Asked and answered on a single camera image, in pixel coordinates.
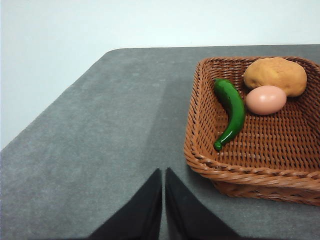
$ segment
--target green pepper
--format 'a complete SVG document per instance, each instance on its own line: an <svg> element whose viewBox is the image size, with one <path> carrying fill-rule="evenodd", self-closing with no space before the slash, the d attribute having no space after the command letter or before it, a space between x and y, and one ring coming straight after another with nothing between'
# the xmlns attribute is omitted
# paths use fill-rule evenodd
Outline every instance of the green pepper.
<svg viewBox="0 0 320 240"><path fill-rule="evenodd" d="M216 78L214 93L229 117L228 126L213 145L217 151L220 151L223 145L231 141L241 131L244 126L246 113L241 96L229 80Z"/></svg>

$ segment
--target brown wicker basket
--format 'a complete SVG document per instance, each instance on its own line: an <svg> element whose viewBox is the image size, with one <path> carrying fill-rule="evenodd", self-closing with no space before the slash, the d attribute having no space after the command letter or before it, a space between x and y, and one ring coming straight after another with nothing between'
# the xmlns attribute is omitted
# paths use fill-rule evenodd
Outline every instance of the brown wicker basket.
<svg viewBox="0 0 320 240"><path fill-rule="evenodd" d="M231 197L320 206L320 68L314 62L283 57L304 67L305 92L288 97L275 114L247 112L237 137L220 152L213 147L228 124L213 79L229 79L244 98L249 90L242 74L260 58L266 57L212 57L197 64L184 143L187 164Z"/></svg>

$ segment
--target basket rim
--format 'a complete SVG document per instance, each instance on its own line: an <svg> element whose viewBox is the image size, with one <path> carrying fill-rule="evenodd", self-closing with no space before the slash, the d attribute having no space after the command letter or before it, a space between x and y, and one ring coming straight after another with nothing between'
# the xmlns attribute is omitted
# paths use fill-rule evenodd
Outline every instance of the basket rim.
<svg viewBox="0 0 320 240"><path fill-rule="evenodd" d="M294 169L272 169L268 167L244 167L241 165L230 165L221 163L201 155L196 148L195 125L199 122L200 107L200 80L204 72L205 65L212 61L221 62L252 62L261 58L281 57L290 61L303 61L312 67L317 75L320 76L320 65L300 56L215 56L206 57L200 60L196 65L193 78L193 88L188 112L188 128L191 129L191 136L185 136L184 155L187 164L191 169L201 176L213 181L221 181L239 185L256 185L264 187L283 187L297 188L320 191L320 171L298 171Z"/></svg>

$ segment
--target brown egg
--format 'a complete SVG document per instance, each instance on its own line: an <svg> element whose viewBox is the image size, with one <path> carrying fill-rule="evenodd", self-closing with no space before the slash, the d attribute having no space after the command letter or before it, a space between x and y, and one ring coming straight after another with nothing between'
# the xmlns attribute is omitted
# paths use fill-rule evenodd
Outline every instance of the brown egg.
<svg viewBox="0 0 320 240"><path fill-rule="evenodd" d="M281 110L287 102L286 93L277 86L260 86L245 98L245 104L250 112L258 115L274 114Z"/></svg>

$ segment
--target gray table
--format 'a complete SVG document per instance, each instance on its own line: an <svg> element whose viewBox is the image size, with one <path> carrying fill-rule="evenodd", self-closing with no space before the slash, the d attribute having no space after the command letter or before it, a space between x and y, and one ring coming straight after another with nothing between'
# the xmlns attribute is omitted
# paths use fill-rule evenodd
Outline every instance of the gray table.
<svg viewBox="0 0 320 240"><path fill-rule="evenodd" d="M1 152L2 239L88 236L167 167L241 236L319 239L320 207L227 197L186 165L193 74L197 61L213 56L319 64L320 45L107 52ZM168 239L165 210L160 239Z"/></svg>

